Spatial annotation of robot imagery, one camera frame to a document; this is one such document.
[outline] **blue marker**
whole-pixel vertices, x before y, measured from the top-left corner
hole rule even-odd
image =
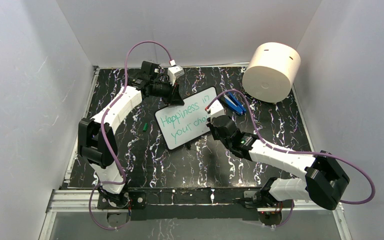
[[[223,95],[223,97],[224,98],[220,98],[219,100],[238,115],[241,116],[247,112],[245,107],[242,106],[242,104],[233,96],[231,92],[227,92]]]

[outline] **black bracket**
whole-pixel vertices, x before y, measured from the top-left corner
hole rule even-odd
[[[128,85],[135,87],[142,93],[142,98],[149,96],[161,97],[166,105],[183,106],[185,105],[179,93],[179,85],[159,81],[160,65],[148,61],[143,61],[140,71],[128,77]]]
[[[272,188],[273,182],[276,181],[277,179],[278,179],[277,177],[269,178],[265,183],[265,185],[260,190],[262,202],[266,203],[268,206],[271,206],[271,207],[279,203],[279,201],[276,200],[276,198],[274,198],[269,192],[270,189]]]
[[[251,160],[250,150],[258,136],[248,132],[241,132],[235,122],[227,115],[221,115],[208,121],[207,126],[214,140],[220,140],[225,148],[236,157]]]
[[[117,153],[116,138],[114,137],[113,128],[108,123],[104,125],[106,137],[114,150]],[[101,131],[101,124],[93,119],[83,118],[78,123],[78,157],[89,164],[99,165],[105,169],[114,162],[108,149]]]
[[[310,199],[324,209],[336,209],[350,183],[350,178],[338,161],[333,157],[315,156],[314,163],[305,170],[306,190]]]
[[[103,202],[101,200],[101,198],[102,198],[102,199],[105,199],[106,202],[108,202],[109,206],[111,206],[109,204],[109,202],[115,204],[117,207],[127,206],[127,203],[129,201],[129,194],[127,192],[121,191],[118,194],[110,193],[110,192],[105,191],[103,189],[102,185],[100,187],[98,187],[97,190],[99,192],[100,202]]]

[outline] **white connector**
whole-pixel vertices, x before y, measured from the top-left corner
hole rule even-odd
[[[219,100],[215,100],[209,109],[206,110],[206,113],[209,114],[210,121],[213,121],[214,118],[225,114],[225,109]]]
[[[171,66],[168,68],[168,78],[170,79],[170,83],[173,86],[176,82],[176,79],[185,74],[183,68],[181,66]]]

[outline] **glass panel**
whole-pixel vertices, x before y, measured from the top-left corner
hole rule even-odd
[[[94,212],[96,219],[108,226],[107,214]],[[121,221],[125,214],[118,216]],[[340,240],[334,215],[327,210],[296,210],[289,222],[276,230],[262,227],[259,221],[242,219],[157,219],[131,221],[125,227],[110,231],[99,228],[88,212],[58,212],[52,229],[52,240],[205,240],[205,239],[282,239]]]

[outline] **white arm link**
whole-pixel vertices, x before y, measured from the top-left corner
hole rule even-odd
[[[271,146],[293,152],[292,149],[277,146],[270,143]],[[252,161],[272,165],[278,169],[282,169],[298,178],[306,181],[306,167],[311,167],[315,158],[310,155],[287,154],[271,149],[260,140],[252,144],[252,150],[249,151]]]
[[[115,99],[121,94],[117,94],[110,104],[115,101]],[[127,86],[124,95],[110,108],[110,104],[107,105],[102,111],[93,116],[94,122],[101,123],[104,112],[109,109],[108,114],[105,117],[105,123],[108,123],[112,127],[112,131],[116,134],[117,128],[127,117],[127,115],[140,103],[142,102],[142,94],[136,88]],[[121,183],[123,177],[120,175],[119,169],[117,168],[116,162],[114,161],[111,165],[107,166],[105,169],[101,168],[99,165],[91,164],[92,168],[95,170],[98,178],[101,182],[117,182]],[[115,184],[104,184],[103,189],[109,193],[119,194],[123,185]]]
[[[307,184],[299,178],[276,179],[268,191],[277,201],[295,199],[310,201]]]
[[[225,109],[219,100],[215,100],[206,112],[209,113],[210,121],[212,121],[214,118],[217,118],[218,116],[225,115]]]
[[[114,99],[110,102],[115,101],[115,99],[122,94],[121,92],[117,94]],[[108,114],[105,117],[105,123],[109,123],[109,126],[112,127],[114,134],[116,133],[117,128],[127,117],[127,115],[140,103],[142,102],[142,94],[140,91],[132,86],[127,86],[124,95],[110,108],[108,104],[102,111],[93,116],[95,122],[101,123],[104,112],[109,109]]]

